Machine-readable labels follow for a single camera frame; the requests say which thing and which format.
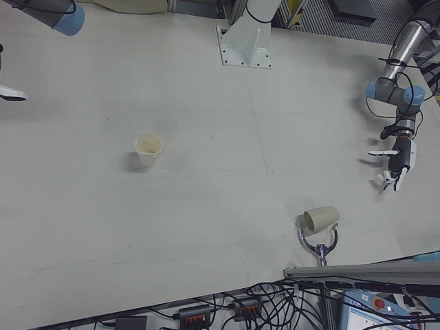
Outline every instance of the white paper cup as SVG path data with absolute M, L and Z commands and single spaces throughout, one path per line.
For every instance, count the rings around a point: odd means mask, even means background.
M 154 134 L 142 134 L 138 136 L 135 147 L 142 165 L 154 165 L 163 145 L 163 141 Z
M 304 222 L 312 233 L 333 225 L 339 221 L 339 212 L 333 206 L 314 208 L 304 212 Z

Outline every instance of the table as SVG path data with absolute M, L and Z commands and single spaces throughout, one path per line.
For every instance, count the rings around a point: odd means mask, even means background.
M 330 265 L 440 248 L 434 100 L 401 192 L 370 182 L 388 46 L 273 30 L 272 71 L 222 67 L 223 21 L 84 7 L 69 38 L 0 3 L 1 84 L 29 96 L 0 103 L 2 329 L 274 281 L 316 264 L 295 221 L 318 206 L 341 214 Z M 147 170 L 141 133 L 164 141 Z

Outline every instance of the red button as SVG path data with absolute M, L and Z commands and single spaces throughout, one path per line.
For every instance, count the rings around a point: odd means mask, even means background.
M 374 300 L 374 306 L 375 306 L 377 309 L 384 309 L 384 308 L 385 308 L 385 302 L 384 302 L 382 299 L 378 299 L 378 298 L 376 298 L 376 299 Z

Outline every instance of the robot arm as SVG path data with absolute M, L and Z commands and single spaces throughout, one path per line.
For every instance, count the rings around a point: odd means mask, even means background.
M 67 36 L 81 30 L 85 20 L 84 10 L 74 0 L 4 0 L 13 8 L 34 17 Z M 28 96 L 17 89 L 0 85 L 0 98 L 7 101 L 24 101 Z
M 379 100 L 397 107 L 395 123 L 384 127 L 380 138 L 385 140 L 390 136 L 396 137 L 391 151 L 371 151 L 370 155 L 388 156 L 388 170 L 379 175 L 384 189 L 393 185 L 398 191 L 403 179 L 415 165 L 417 145 L 413 141 L 415 134 L 416 115 L 425 100 L 425 90 L 421 86 L 413 86 L 410 80 L 408 88 L 397 85 L 399 75 L 405 76 L 403 71 L 412 58 L 420 42 L 440 25 L 440 1 L 433 0 L 413 15 L 409 20 L 408 29 L 393 54 L 386 60 L 382 75 L 370 82 L 366 88 L 366 97 Z

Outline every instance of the screen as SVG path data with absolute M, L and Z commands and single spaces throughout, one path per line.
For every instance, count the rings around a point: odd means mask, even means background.
M 380 323 L 389 323 L 390 321 L 364 311 L 359 311 L 355 308 L 349 307 L 348 327 L 346 330 L 363 330 L 363 328 L 371 325 L 378 325 Z M 401 326 L 383 326 L 377 329 L 381 330 L 400 330 L 405 329 Z

